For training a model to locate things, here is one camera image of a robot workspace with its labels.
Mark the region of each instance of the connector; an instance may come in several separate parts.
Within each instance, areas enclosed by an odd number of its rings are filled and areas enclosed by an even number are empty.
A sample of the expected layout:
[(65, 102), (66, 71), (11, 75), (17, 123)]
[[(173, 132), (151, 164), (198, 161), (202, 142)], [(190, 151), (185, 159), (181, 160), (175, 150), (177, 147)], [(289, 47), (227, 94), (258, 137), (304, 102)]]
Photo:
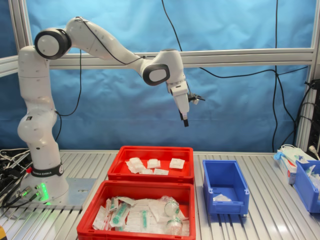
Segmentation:
[(31, 192), (32, 188), (30, 186), (27, 186), (19, 195), (22, 198), (25, 198), (30, 192)]
[(310, 88), (314, 90), (320, 90), (320, 79), (314, 79), (314, 80), (311, 80), (310, 83), (305, 82), (305, 84), (307, 84)]
[(33, 201), (36, 197), (38, 197), (40, 195), (40, 192), (37, 191), (35, 194), (32, 195), (32, 197), (30, 198), (30, 202)]
[(318, 155), (318, 153), (317, 153), (317, 149), (315, 148), (315, 146), (311, 145), (311, 146), (309, 147), (309, 151), (312, 152), (312, 153), (316, 156), (316, 158), (317, 158), (318, 160), (320, 160), (319, 155)]

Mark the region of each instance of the metal plate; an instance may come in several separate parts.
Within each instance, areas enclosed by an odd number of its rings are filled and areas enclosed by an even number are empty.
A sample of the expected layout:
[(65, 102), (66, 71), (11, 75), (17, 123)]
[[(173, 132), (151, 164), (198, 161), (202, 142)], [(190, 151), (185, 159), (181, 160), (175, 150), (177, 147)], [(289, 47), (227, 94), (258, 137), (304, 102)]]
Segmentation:
[[(97, 178), (83, 210), (18, 208), (0, 212), (8, 239), (76, 240), (77, 225), (118, 151), (61, 151), (65, 174)], [(309, 214), (272, 153), (195, 152), (195, 211), (197, 240), (320, 240), (320, 216)], [(249, 213), (208, 217), (203, 197), (203, 159), (237, 160), (250, 190)]]
[(69, 190), (66, 194), (58, 197), (47, 204), (39, 204), (37, 208), (40, 209), (73, 209), (81, 210), (86, 203), (91, 189), (93, 188), (97, 179), (95, 178), (66, 178), (69, 184)]

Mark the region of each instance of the blue plastic bin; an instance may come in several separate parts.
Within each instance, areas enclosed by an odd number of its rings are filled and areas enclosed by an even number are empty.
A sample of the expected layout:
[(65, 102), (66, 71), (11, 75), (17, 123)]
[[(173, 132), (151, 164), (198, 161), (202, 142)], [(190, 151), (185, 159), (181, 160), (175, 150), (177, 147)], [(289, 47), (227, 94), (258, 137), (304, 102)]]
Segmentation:
[(313, 165), (315, 165), (313, 172), (320, 174), (320, 161), (308, 162), (309, 163), (301, 164), (296, 161), (297, 168), (294, 188), (309, 213), (320, 213), (320, 201), (318, 200), (319, 191), (306, 174), (306, 170)]
[[(237, 161), (203, 160), (202, 163), (208, 214), (247, 214), (250, 193)], [(214, 201), (213, 198), (220, 194), (232, 201)]]

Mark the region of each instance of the red plastic bin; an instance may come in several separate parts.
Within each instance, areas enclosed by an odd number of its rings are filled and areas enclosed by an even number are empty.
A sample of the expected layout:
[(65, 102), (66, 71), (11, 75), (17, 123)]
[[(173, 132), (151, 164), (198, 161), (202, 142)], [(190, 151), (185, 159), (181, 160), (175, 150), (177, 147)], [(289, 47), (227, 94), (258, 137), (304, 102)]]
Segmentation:
[[(133, 199), (160, 199), (162, 196), (175, 198), (182, 213), (189, 217), (189, 236), (174, 236), (153, 233), (94, 230), (92, 224), (100, 206), (106, 205), (111, 197), (126, 196)], [(195, 240), (195, 191), (192, 184), (156, 183), (139, 181), (108, 180), (101, 183), (77, 228), (79, 240)]]
[[(108, 179), (117, 181), (144, 181), (161, 183), (194, 183), (194, 155), (190, 147), (170, 146), (123, 146), (116, 155), (109, 171)], [(169, 170), (168, 175), (134, 174), (126, 161), (138, 157), (147, 167), (149, 159), (161, 161), (160, 169)], [(169, 168), (172, 158), (185, 160), (183, 169)]]

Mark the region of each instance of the black cable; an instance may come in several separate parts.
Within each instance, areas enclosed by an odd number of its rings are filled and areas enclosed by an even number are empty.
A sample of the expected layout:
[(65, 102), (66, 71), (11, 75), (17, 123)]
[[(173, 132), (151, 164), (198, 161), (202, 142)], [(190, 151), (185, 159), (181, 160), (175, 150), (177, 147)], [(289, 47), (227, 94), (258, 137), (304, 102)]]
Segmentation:
[(26, 204), (31, 203), (38, 195), (39, 195), (39, 193), (37, 192), (37, 193), (33, 194), (32, 197), (31, 197), (28, 201), (26, 201), (26, 202), (24, 202), (24, 203), (21, 203), (21, 204), (19, 204), (19, 205), (16, 205), (16, 206), (12, 206), (12, 204), (11, 204), (10, 206), (6, 206), (5, 208), (8, 208), (8, 209), (10, 209), (10, 208), (19, 208), (19, 207), (21, 207), (21, 206), (24, 206), (24, 205), (26, 205)]
[[(173, 29), (174, 34), (175, 34), (176, 41), (177, 41), (178, 44), (179, 44), (180, 51), (183, 52), (182, 47), (181, 47), (181, 44), (180, 44), (180, 41), (179, 41), (179, 38), (178, 38), (178, 35), (177, 35), (177, 32), (176, 32), (176, 29), (175, 29), (173, 23), (171, 22), (168, 14), (167, 14), (167, 11), (166, 11), (166, 8), (165, 8), (165, 4), (164, 4), (164, 0), (161, 0), (161, 1), (162, 1), (162, 6), (163, 6), (164, 13), (165, 13), (167, 19), (169, 20), (169, 22), (170, 22), (170, 24), (171, 24), (171, 26), (172, 26), (172, 29)], [(302, 70), (302, 69), (306, 69), (306, 68), (308, 68), (308, 66), (304, 66), (304, 67), (302, 67), (302, 68), (298, 68), (298, 69), (292, 70), (292, 71), (283, 72), (283, 73), (280, 73), (279, 75), (284, 75), (284, 74), (293, 73), (293, 72), (296, 72), (296, 71), (299, 71), (299, 70)], [(267, 70), (258, 71), (258, 72), (254, 72), (254, 73), (250, 73), (250, 74), (244, 74), (244, 75), (219, 76), (219, 75), (215, 75), (214, 73), (212, 73), (212, 72), (204, 69), (203, 67), (199, 67), (199, 69), (201, 69), (201, 70), (203, 70), (203, 71), (206, 71), (208, 74), (211, 74), (212, 76), (214, 76), (214, 77), (216, 77), (216, 78), (220, 78), (220, 79), (247, 77), (247, 76), (252, 76), (252, 75), (264, 73), (264, 72), (267, 72), (267, 71), (272, 71), (272, 72), (274, 72), (274, 73), (276, 72), (276, 71), (273, 70), (273, 69), (267, 69)]]
[(284, 74), (294, 73), (294, 72), (296, 72), (296, 71), (299, 71), (299, 70), (302, 70), (302, 69), (306, 69), (306, 68), (308, 68), (308, 66), (304, 66), (304, 67), (298, 68), (298, 69), (296, 69), (296, 70), (292, 70), (292, 71), (287, 71), (287, 72), (284, 72), (284, 73), (280, 73), (280, 74), (278, 74), (278, 76), (284, 75)]
[(278, 79), (279, 85), (280, 85), (280, 89), (281, 89), (281, 95), (282, 95), (282, 104), (283, 104), (283, 108), (286, 111), (286, 113), (289, 115), (289, 117), (291, 118), (292, 122), (293, 122), (293, 129), (296, 128), (296, 120), (292, 117), (292, 115), (289, 113), (287, 107), (286, 107), (286, 102), (285, 102), (285, 94), (284, 94), (284, 89), (282, 88), (282, 84), (279, 78), (279, 75), (276, 75), (276, 78)]
[(15, 199), (13, 199), (11, 202), (9, 202), (6, 205), (3, 205), (3, 208), (8, 208), (9, 206), (11, 206), (12, 204), (15, 204), (16, 202), (18, 202), (21, 199), (21, 196), (16, 197)]
[(76, 102), (76, 106), (75, 106), (73, 112), (71, 112), (71, 113), (69, 113), (69, 114), (66, 114), (66, 115), (63, 115), (63, 114), (60, 114), (60, 113), (59, 113), (59, 115), (62, 116), (62, 117), (68, 117), (68, 116), (74, 114), (75, 111), (76, 111), (77, 108), (78, 108), (78, 105), (79, 105), (80, 96), (81, 96), (81, 91), (82, 91), (82, 78), (81, 78), (81, 76), (82, 76), (82, 63), (81, 63), (81, 62), (82, 62), (82, 61), (81, 61), (81, 58), (82, 58), (82, 51), (81, 51), (81, 49), (80, 49), (80, 91), (79, 91), (78, 100), (77, 100), (77, 102)]
[(123, 65), (129, 65), (134, 63), (135, 61), (138, 61), (139, 59), (145, 59), (146, 56), (141, 56), (131, 62), (128, 63), (124, 63), (123, 61), (119, 60), (118, 58), (116, 58), (107, 48), (106, 46), (100, 41), (100, 39), (97, 37), (97, 35), (90, 29), (90, 27), (87, 25), (87, 23), (85, 21), (83, 21), (84, 25), (89, 29), (89, 31), (95, 36), (95, 38), (99, 41), (99, 43), (103, 46), (103, 48), (115, 59), (117, 60), (119, 63), (122, 63)]
[(301, 118), (304, 118), (304, 119), (308, 119), (311, 123), (313, 122), (312, 119), (306, 117), (306, 116), (300, 116)]
[(8, 176), (8, 177), (0, 180), (0, 184), (3, 183), (3, 182), (5, 182), (5, 181), (7, 181), (7, 180), (9, 180), (9, 179), (13, 179), (13, 178), (14, 178), (13, 176)]
[(281, 146), (282, 146), (283, 144), (285, 144), (285, 142), (287, 141), (287, 139), (294, 133), (295, 130), (296, 130), (296, 129), (294, 129), (294, 130), (285, 138), (285, 140), (281, 143)]
[(82, 92), (82, 51), (80, 49), (80, 61), (79, 61), (79, 64), (80, 64), (80, 91), (79, 91), (79, 96), (78, 96), (78, 100), (76, 101), (76, 106), (74, 108), (74, 110), (70, 113), (70, 114), (66, 114), (66, 115), (63, 115), (63, 114), (60, 114), (57, 110), (55, 111), (56, 114), (58, 114), (58, 116), (60, 117), (60, 128), (59, 128), (59, 132), (55, 138), (55, 141), (57, 141), (60, 133), (61, 133), (61, 128), (62, 128), (62, 117), (68, 117), (72, 114), (75, 113), (75, 111), (77, 110), (78, 108), (78, 105), (79, 105), (79, 101), (80, 101), (80, 96), (81, 96), (81, 92)]
[(26, 202), (24, 202), (24, 203), (21, 203), (21, 204), (19, 204), (19, 205), (16, 205), (16, 206), (10, 205), (10, 206), (6, 206), (5, 208), (8, 208), (8, 209), (11, 209), (11, 208), (19, 208), (19, 207), (22, 207), (22, 206), (24, 206), (24, 205), (26, 205), (26, 204), (31, 203), (31, 201), (32, 201), (32, 200), (28, 200), (28, 201), (26, 201)]
[(176, 32), (176, 29), (175, 29), (173, 23), (171, 22), (170, 17), (169, 17), (168, 14), (167, 14), (164, 0), (161, 0), (161, 2), (162, 2), (162, 6), (163, 6), (164, 13), (165, 13), (165, 15), (166, 15), (166, 18), (169, 20), (169, 22), (170, 22), (170, 24), (171, 24), (171, 26), (172, 26), (172, 29), (173, 29), (173, 31), (174, 31), (175, 38), (176, 38), (176, 41), (177, 41), (178, 44), (179, 44), (180, 51), (183, 52), (183, 51), (182, 51), (182, 48), (181, 48), (181, 44), (180, 44), (179, 38), (178, 38), (178, 35), (177, 35), (177, 32)]
[[(278, 46), (278, 0), (276, 0), (276, 6), (275, 6), (275, 48)], [(273, 101), (272, 101), (272, 109), (273, 109), (273, 116), (275, 120), (275, 128), (273, 132), (273, 137), (272, 137), (272, 152), (275, 152), (275, 137), (278, 129), (278, 120), (277, 120), (277, 115), (276, 115), (276, 110), (275, 110), (275, 98), (276, 98), (276, 89), (277, 89), (277, 75), (278, 75), (278, 69), (277, 65), (274, 66), (274, 74), (275, 74), (275, 85), (274, 85), (274, 91), (273, 91)]]
[(314, 107), (316, 106), (316, 104), (313, 103), (313, 102), (305, 102), (305, 103), (302, 104), (302, 106), (303, 106), (303, 105), (306, 105), (306, 104), (311, 104), (311, 105), (313, 105)]
[(17, 181), (17, 179), (12, 180), (1, 192), (0, 192), (0, 198), (12, 187), (12, 184), (14, 184)]
[[(308, 119), (309, 121), (311, 121), (311, 123), (313, 122), (310, 118), (305, 117), (305, 116), (300, 116), (300, 118)], [(299, 126), (299, 125), (296, 125), (295, 128), (293, 129), (293, 131), (289, 133), (289, 135), (288, 135), (288, 136), (285, 138), (285, 140), (281, 143), (281, 146), (282, 146), (283, 144), (285, 144), (285, 142), (287, 141), (287, 139), (298, 129), (298, 126)]]
[(57, 139), (58, 139), (58, 137), (59, 137), (59, 135), (60, 135), (60, 133), (61, 133), (62, 118), (61, 118), (61, 115), (60, 115), (57, 111), (55, 111), (55, 113), (58, 114), (58, 116), (60, 117), (60, 128), (59, 128), (59, 132), (58, 132), (58, 135), (55, 137), (55, 141), (57, 141)]
[(7, 193), (7, 195), (4, 197), (3, 201), (2, 201), (2, 208), (7, 208), (8, 206), (10, 206), (10, 204), (13, 202), (15, 203), (16, 201), (13, 200), (12, 202), (8, 203), (8, 200), (11, 198), (12, 194), (20, 187), (21, 181), (24, 179), (24, 174), (20, 177), (18, 183)]
[[(167, 19), (169, 20), (171, 26), (172, 26), (172, 29), (174, 31), (174, 34), (175, 34), (175, 38), (178, 42), (178, 45), (179, 45), (179, 48), (181, 50), (181, 52), (183, 52), (182, 50), (182, 47), (181, 47), (181, 44), (180, 44), (180, 41), (179, 41), (179, 38), (178, 38), (178, 35), (177, 35), (177, 32), (176, 32), (176, 29), (172, 23), (172, 21), (170, 20), (168, 14), (167, 14), (167, 11), (166, 11), (166, 7), (165, 7), (165, 4), (164, 4), (164, 0), (161, 0), (162, 2), (162, 6), (163, 6), (163, 10), (164, 10), (164, 13), (167, 17)], [(279, 1), (276, 0), (276, 8), (275, 8), (275, 48), (278, 47), (278, 5), (279, 5)], [(276, 87), (277, 87), (277, 80), (280, 84), (280, 88), (281, 88), (281, 95), (282, 95), (282, 103), (283, 103), (283, 107), (286, 111), (286, 113), (290, 116), (291, 120), (293, 121), (293, 127), (294, 129), (296, 128), (296, 121), (294, 120), (294, 118), (292, 117), (292, 115), (289, 113), (287, 107), (286, 107), (286, 103), (285, 103), (285, 97), (284, 97), (284, 91), (283, 91), (283, 88), (282, 88), (282, 84), (281, 84), (281, 81), (280, 81), (280, 78), (279, 78), (279, 75), (284, 75), (284, 74), (289, 74), (289, 73), (293, 73), (293, 72), (296, 72), (296, 71), (299, 71), (299, 70), (302, 70), (302, 69), (305, 69), (307, 68), (307, 66), (305, 67), (302, 67), (302, 68), (299, 68), (299, 69), (296, 69), (296, 70), (292, 70), (292, 71), (288, 71), (288, 72), (284, 72), (284, 73), (281, 73), (281, 74), (278, 74), (278, 69), (277, 69), (277, 66), (274, 66), (275, 70), (273, 69), (267, 69), (267, 70), (263, 70), (263, 71), (258, 71), (258, 72), (254, 72), (254, 73), (250, 73), (250, 74), (243, 74), (243, 75), (232, 75), (232, 76), (218, 76), (206, 69), (204, 69), (203, 67), (199, 67), (201, 70), (207, 72), (208, 74), (214, 76), (214, 77), (217, 77), (217, 78), (221, 78), (221, 79), (227, 79), (227, 78), (238, 78), (238, 77), (247, 77), (247, 76), (252, 76), (252, 75), (256, 75), (256, 74), (260, 74), (260, 73), (263, 73), (263, 72), (268, 72), (268, 71), (271, 71), (271, 72), (274, 72), (275, 73), (275, 85), (274, 85), (274, 92), (273, 92), (273, 101), (272, 101), (272, 108), (273, 108), (273, 115), (274, 115), (274, 119), (275, 119), (275, 129), (274, 129), (274, 134), (273, 134), (273, 138), (272, 138), (272, 151), (274, 152), (274, 139), (275, 139), (275, 135), (276, 135), (276, 131), (277, 131), (277, 128), (278, 128), (278, 120), (277, 120), (277, 116), (276, 116), (276, 111), (275, 111), (275, 97), (276, 97)]]
[(277, 128), (278, 128), (278, 120), (277, 120), (277, 115), (276, 115), (276, 110), (275, 110), (276, 90), (277, 90), (277, 77), (275, 78), (273, 100), (272, 100), (272, 110), (273, 110), (273, 115), (274, 115), (274, 120), (275, 120), (275, 129), (274, 129), (273, 137), (272, 137), (272, 152), (273, 153), (275, 152), (274, 142), (275, 142), (275, 136), (276, 136), (276, 132), (277, 132)]
[(301, 103), (299, 105), (299, 108), (298, 108), (298, 112), (296, 113), (296, 118), (295, 118), (295, 126), (296, 128), (294, 129), (293, 131), (293, 139), (295, 140), (296, 139), (296, 135), (297, 135), (297, 130), (298, 130), (298, 126), (299, 126), (299, 123), (300, 123), (300, 114), (301, 114), (301, 111), (302, 111), (302, 107), (304, 105), (304, 101), (309, 93), (309, 91), (311, 90), (311, 87), (309, 86), (309, 88), (305, 91), (305, 94), (301, 100)]

